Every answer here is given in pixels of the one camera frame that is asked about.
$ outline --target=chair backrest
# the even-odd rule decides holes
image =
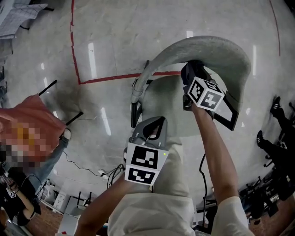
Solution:
[[[248,56],[238,45],[215,36],[196,36],[178,41],[163,50],[145,68],[132,90],[131,102],[136,103],[146,81],[159,68],[175,63],[199,60],[216,72],[227,87],[227,100],[240,111],[244,85],[251,71]]]

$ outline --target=black chair leg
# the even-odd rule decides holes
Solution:
[[[46,90],[48,90],[50,87],[52,87],[53,85],[55,85],[57,82],[57,80],[54,80],[51,84],[49,84],[46,88],[44,88],[40,93],[39,96],[42,95],[43,93],[46,92]]]
[[[53,11],[54,11],[53,8],[49,8],[49,7],[45,7],[44,10],[45,10],[45,11],[50,11],[50,12],[53,12]]]
[[[273,163],[273,161],[271,161],[271,162],[268,163],[268,164],[264,164],[263,166],[264,166],[264,167],[269,167],[272,163]]]
[[[84,114],[83,112],[79,112],[73,119],[71,119],[70,121],[68,121],[65,125],[68,126],[70,123],[72,123],[74,120],[78,119],[83,114]]]
[[[24,30],[29,30],[30,28],[26,28],[26,27],[23,27],[23,26],[19,26],[20,28],[24,29]]]
[[[291,102],[289,102],[289,107],[291,107],[291,108],[292,108],[292,110],[295,112],[295,108],[293,107],[293,105],[292,105],[292,103],[291,103]]]

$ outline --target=power strip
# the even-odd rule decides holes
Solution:
[[[106,174],[106,172],[104,170],[99,170],[98,172],[99,172],[100,175],[103,175],[104,174],[102,176],[104,179],[108,179],[109,178],[109,176]]]

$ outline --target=white shirt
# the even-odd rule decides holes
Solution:
[[[191,198],[156,193],[126,195],[109,218],[109,236],[195,236]],[[212,236],[254,236],[241,200],[231,197],[220,203]]]

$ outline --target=shoe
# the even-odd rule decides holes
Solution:
[[[63,133],[63,137],[65,137],[67,140],[70,140],[72,136],[72,133],[69,129],[65,129]]]
[[[281,97],[277,97],[273,103],[272,103],[272,106],[271,106],[271,114],[276,117],[277,116],[277,111],[279,110],[279,108],[281,107],[280,106],[280,100],[281,100]]]
[[[258,147],[260,147],[261,145],[261,141],[263,140],[263,133],[262,131],[260,130],[257,134],[257,137],[256,137],[256,141],[257,141],[257,145]]]

